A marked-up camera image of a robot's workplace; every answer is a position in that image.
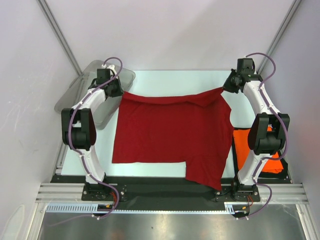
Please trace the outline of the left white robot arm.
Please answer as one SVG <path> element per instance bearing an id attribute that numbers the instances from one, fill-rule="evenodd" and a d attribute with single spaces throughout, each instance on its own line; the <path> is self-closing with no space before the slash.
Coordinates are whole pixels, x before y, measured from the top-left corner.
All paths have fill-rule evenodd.
<path id="1" fill-rule="evenodd" d="M 61 111 L 62 141 L 76 152 L 81 160 L 86 174 L 87 194 L 94 194 L 100 200 L 107 199 L 110 194 L 118 199 L 119 192 L 105 182 L 106 174 L 95 150 L 97 131 L 94 112 L 108 98 L 122 95 L 119 72 L 113 64 L 104 64 L 102 68 L 97 69 L 97 76 L 85 96 L 74 106 Z"/>

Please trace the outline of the aluminium frame rail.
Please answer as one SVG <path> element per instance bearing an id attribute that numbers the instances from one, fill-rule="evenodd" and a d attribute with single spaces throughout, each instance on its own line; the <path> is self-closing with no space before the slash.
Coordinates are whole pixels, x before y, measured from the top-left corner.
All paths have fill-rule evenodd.
<path id="1" fill-rule="evenodd" d="M 305 204 L 309 201 L 304 189 L 300 184 L 269 184 L 272 189 L 271 204 Z M 42 183 L 36 199 L 48 201 L 80 201 L 84 184 L 83 183 Z"/>

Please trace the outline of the clear plastic bin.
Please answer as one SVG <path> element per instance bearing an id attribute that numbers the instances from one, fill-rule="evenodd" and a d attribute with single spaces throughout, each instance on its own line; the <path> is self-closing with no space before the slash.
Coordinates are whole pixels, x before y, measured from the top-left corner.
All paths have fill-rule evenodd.
<path id="1" fill-rule="evenodd" d="M 56 103 L 54 110 L 60 113 L 64 108 L 71 108 L 77 104 L 87 93 L 88 87 L 91 85 L 93 79 L 97 77 L 97 69 L 102 67 L 102 60 L 92 61 L 82 72 L 82 74 L 76 78 L 68 90 Z M 123 68 L 119 74 L 121 88 L 127 92 L 132 87 L 133 81 L 136 78 L 134 71 Z M 102 130 L 106 127 L 115 111 L 120 106 L 122 98 L 109 97 L 104 103 L 102 103 L 93 114 L 93 120 L 95 127 L 98 130 Z"/>

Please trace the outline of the red t shirt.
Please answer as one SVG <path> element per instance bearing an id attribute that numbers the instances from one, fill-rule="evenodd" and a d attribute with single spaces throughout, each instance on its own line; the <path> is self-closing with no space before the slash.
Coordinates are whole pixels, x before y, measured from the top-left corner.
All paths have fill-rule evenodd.
<path id="1" fill-rule="evenodd" d="M 188 181 L 221 190 L 233 139 L 231 108 L 215 88 L 184 96 L 121 100 L 112 162 L 185 163 Z"/>

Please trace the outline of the orange folded t shirt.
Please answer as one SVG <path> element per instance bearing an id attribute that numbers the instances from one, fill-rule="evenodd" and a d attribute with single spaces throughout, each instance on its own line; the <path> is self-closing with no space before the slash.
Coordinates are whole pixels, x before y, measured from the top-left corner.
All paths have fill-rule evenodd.
<path id="1" fill-rule="evenodd" d="M 233 140 L 235 147 L 235 155 L 236 155 L 236 166 L 240 170 L 247 160 L 247 157 L 250 153 L 250 148 L 248 145 L 248 135 L 250 132 L 250 128 L 235 128 L 233 130 Z M 278 160 L 268 160 L 264 165 L 262 172 L 270 173 L 270 174 L 279 174 L 282 170 L 284 170 L 283 164 Z"/>

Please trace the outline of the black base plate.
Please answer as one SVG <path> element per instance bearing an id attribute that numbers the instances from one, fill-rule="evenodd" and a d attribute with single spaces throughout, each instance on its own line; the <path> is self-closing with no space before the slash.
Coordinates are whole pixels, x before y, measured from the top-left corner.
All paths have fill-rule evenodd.
<path id="1" fill-rule="evenodd" d="M 265 178 L 257 185 L 236 187 L 231 178 L 222 179 L 222 189 L 169 177 L 107 177 L 113 188 L 97 183 L 85 182 L 84 176 L 52 177 L 51 184 L 66 187 L 69 192 L 79 193 L 82 204 L 96 206 L 81 207 L 81 211 L 95 215 L 107 213 L 115 207 L 119 211 L 219 211 L 226 202 L 258 203 L 263 199 L 263 190 L 275 194 L 280 188 L 291 184 L 288 178 Z"/>

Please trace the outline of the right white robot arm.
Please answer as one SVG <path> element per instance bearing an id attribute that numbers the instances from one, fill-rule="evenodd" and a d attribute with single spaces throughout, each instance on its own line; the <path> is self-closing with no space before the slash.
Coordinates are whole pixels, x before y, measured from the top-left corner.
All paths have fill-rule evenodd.
<path id="1" fill-rule="evenodd" d="M 229 93 L 242 92 L 255 114 L 247 137 L 248 157 L 230 188 L 231 196 L 242 201 L 256 192 L 258 177 L 267 161 L 280 160 L 280 156 L 274 157 L 280 150 L 287 152 L 290 117 L 275 107 L 261 76 L 253 70 L 232 69 L 223 89 Z"/>

